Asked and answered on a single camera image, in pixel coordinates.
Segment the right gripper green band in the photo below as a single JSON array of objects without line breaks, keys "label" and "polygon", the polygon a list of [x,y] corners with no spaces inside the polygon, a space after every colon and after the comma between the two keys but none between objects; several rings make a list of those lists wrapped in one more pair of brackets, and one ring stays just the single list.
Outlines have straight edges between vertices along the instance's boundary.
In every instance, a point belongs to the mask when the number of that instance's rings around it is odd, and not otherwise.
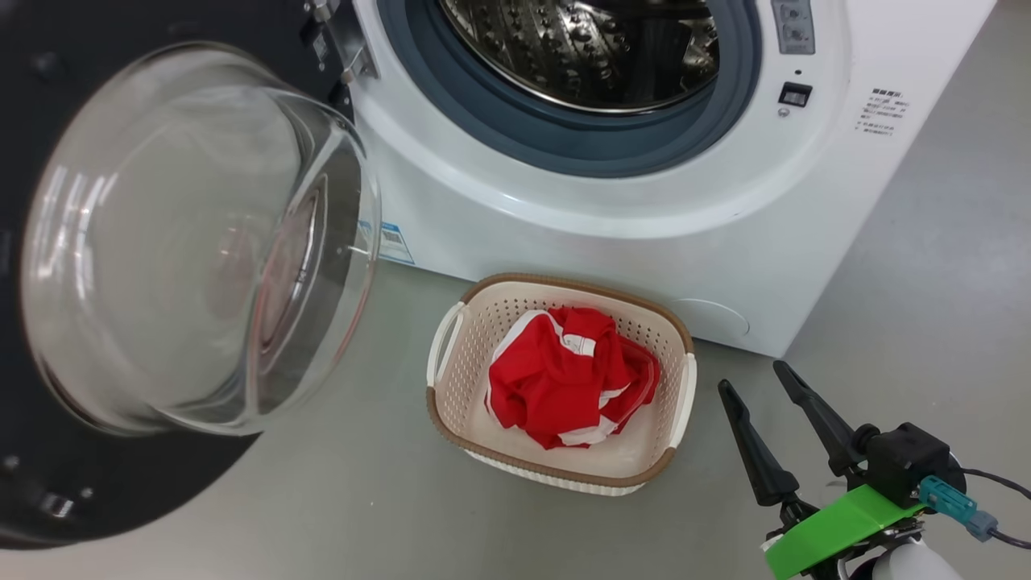
[{"label": "right gripper green band", "polygon": [[[851,445],[854,429],[784,360],[772,363],[774,374],[793,404],[813,427],[828,454],[828,466],[836,477],[860,477],[865,458]],[[799,483],[784,470],[768,445],[752,427],[747,405],[728,379],[718,383],[719,399],[729,420],[752,494],[762,507],[778,504],[783,525],[771,532],[764,549],[765,561],[776,579],[806,576],[810,579],[847,579],[849,564],[882,554],[859,565],[863,577],[872,572],[896,548],[912,544],[923,522],[925,505],[901,509],[872,488],[862,485],[841,496],[824,509],[799,499]]]}]

